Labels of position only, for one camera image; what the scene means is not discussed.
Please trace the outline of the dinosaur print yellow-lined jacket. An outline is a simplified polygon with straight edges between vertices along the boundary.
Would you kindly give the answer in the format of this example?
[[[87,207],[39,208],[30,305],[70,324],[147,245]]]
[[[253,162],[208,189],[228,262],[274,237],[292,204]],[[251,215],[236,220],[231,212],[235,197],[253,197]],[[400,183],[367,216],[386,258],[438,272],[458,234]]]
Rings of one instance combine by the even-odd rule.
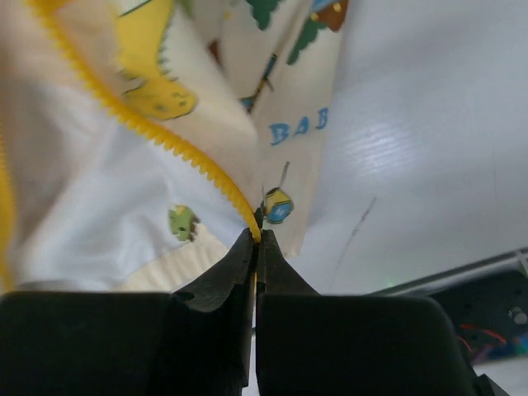
[[[304,241],[346,1],[4,1],[1,290],[169,291]]]

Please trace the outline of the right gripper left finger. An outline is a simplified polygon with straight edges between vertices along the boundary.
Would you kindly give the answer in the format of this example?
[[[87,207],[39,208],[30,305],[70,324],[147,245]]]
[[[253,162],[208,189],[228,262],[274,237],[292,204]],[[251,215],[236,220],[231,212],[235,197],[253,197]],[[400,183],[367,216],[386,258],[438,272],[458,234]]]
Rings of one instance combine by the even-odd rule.
[[[248,385],[253,253],[254,241],[245,229],[221,260],[172,294],[177,395],[240,395]]]

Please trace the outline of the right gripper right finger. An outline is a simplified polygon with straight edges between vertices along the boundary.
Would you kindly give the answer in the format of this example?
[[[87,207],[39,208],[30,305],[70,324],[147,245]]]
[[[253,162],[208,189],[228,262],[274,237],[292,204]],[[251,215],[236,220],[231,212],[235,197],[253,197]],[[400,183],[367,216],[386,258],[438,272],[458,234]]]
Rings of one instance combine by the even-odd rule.
[[[322,296],[287,262],[272,231],[257,258],[256,375],[261,395],[322,393]]]

